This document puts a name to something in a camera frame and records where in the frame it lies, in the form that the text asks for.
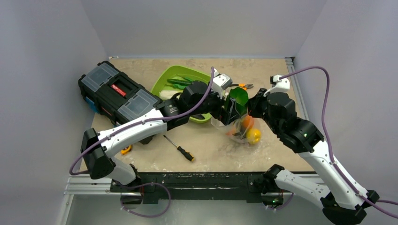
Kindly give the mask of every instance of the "yellow object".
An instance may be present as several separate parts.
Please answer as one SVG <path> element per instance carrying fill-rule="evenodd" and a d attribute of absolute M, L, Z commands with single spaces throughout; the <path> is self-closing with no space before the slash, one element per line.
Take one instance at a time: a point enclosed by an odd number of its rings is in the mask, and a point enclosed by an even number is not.
<path fill-rule="evenodd" d="M 261 139 L 261 131 L 255 128 L 249 129 L 246 132 L 246 138 L 249 141 L 249 144 L 256 144 Z"/>
<path fill-rule="evenodd" d="M 121 150 L 120 153 L 121 153 L 122 155 L 125 155 L 125 154 L 127 154 L 127 152 L 131 151 L 132 149 L 133 149 L 133 146 L 130 145 L 129 147 L 127 147 L 127 148 Z"/>

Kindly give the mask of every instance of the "lemon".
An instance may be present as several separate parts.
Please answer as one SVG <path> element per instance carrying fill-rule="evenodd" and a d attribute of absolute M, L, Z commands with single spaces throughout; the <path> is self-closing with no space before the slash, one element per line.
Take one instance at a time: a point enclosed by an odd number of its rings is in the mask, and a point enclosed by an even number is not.
<path fill-rule="evenodd" d="M 255 128 L 249 129 L 246 132 L 246 138 L 249 144 L 257 144 L 261 139 L 261 131 Z"/>

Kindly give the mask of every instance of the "black toolbox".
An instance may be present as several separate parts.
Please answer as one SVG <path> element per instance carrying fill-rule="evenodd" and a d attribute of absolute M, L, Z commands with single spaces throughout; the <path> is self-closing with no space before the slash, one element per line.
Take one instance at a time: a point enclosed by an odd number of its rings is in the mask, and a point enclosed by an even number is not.
<path fill-rule="evenodd" d="M 97 113 L 118 126 L 143 116 L 162 100 L 130 79 L 112 63 L 103 61 L 78 81 L 83 99 Z M 140 142 L 148 144 L 152 137 Z"/>

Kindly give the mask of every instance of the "red label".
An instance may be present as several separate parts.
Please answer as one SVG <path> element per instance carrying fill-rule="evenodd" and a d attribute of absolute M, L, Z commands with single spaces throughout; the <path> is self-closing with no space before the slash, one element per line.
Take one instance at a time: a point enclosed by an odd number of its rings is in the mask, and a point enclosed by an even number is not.
<path fill-rule="evenodd" d="M 116 85 L 112 84 L 111 88 L 113 88 L 117 93 L 119 93 L 121 96 L 126 96 L 126 92 L 124 92 L 122 89 L 118 88 Z"/>

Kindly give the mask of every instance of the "green plastic tray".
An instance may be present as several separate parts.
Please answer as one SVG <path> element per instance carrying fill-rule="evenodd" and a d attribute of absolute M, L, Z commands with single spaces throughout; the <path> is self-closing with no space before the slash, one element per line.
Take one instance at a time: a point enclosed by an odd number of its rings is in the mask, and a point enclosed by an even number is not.
<path fill-rule="evenodd" d="M 182 92 L 183 90 L 166 86 L 166 84 L 168 83 L 167 79 L 184 80 L 182 77 L 188 77 L 195 81 L 203 81 L 205 83 L 208 83 L 210 81 L 210 75 L 204 74 L 194 69 L 175 65 L 169 67 L 168 69 L 166 69 L 166 71 L 164 71 L 164 73 L 158 78 L 155 85 L 152 87 L 151 93 L 159 96 L 159 92 L 161 92 L 162 90 L 178 90 Z M 205 123 L 211 119 L 211 115 L 209 113 L 203 114 L 202 116 L 205 117 L 203 120 L 198 120 L 192 117 L 190 117 L 189 119 L 196 123 Z"/>

